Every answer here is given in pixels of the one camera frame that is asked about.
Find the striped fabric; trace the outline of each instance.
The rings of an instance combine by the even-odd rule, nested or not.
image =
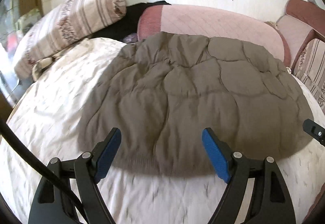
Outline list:
[[[17,76],[29,77],[38,60],[115,23],[125,14],[124,0],[67,0],[38,21],[19,43],[13,59]]]
[[[302,51],[294,69],[325,113],[325,43],[311,40]]]

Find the blanket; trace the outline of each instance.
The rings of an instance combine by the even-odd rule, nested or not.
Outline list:
[[[308,118],[300,86],[264,47],[160,32],[124,46],[104,70],[82,109],[78,144],[91,150],[118,127],[116,167],[206,175],[204,128],[249,158],[280,160],[311,141],[302,130]]]

